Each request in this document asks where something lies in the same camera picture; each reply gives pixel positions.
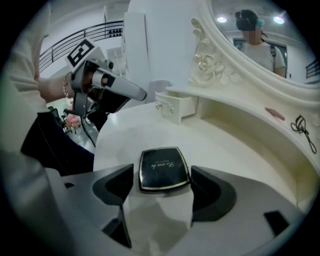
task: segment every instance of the metal railing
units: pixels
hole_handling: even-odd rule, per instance
[[[306,79],[314,77],[316,75],[320,75],[320,65],[317,59],[315,59],[308,66],[306,66],[305,69],[306,69]]]
[[[122,36],[123,26],[123,20],[106,22],[87,27],[65,37],[40,55],[39,71],[42,72],[54,61],[70,53],[85,37],[93,41],[99,41]]]

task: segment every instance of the white wall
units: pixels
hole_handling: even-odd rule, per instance
[[[114,3],[107,5],[107,22],[115,22],[124,19],[125,13],[128,11],[129,2]]]
[[[43,40],[41,53],[50,48],[58,41],[65,37],[85,28],[95,26],[105,22],[104,5],[107,10],[107,22],[121,21],[124,19],[124,14],[128,10],[129,3],[113,3],[108,5],[105,3],[91,4],[85,8],[78,9],[68,15],[59,18],[50,24],[49,36]],[[64,7],[64,2],[61,1],[60,8]]]
[[[191,19],[197,16],[196,4],[196,0],[130,1],[128,12],[145,13],[151,81],[188,84],[197,45],[191,25]]]
[[[52,45],[60,41],[61,39],[90,26],[104,23],[104,9],[99,7],[98,9],[87,10],[84,13],[79,14],[71,13],[66,18],[62,18],[57,22],[50,25],[49,36],[43,40],[41,47],[41,53],[50,48]]]
[[[306,66],[316,59],[316,56],[308,45],[285,36],[271,34],[268,32],[266,32],[266,34],[268,35],[268,40],[270,42],[286,46],[287,79],[303,84],[310,82],[311,80],[314,81],[316,78],[319,79],[319,77],[312,77],[308,80],[306,79]],[[232,44],[234,42],[233,39],[242,38],[241,31],[225,32],[224,35]]]

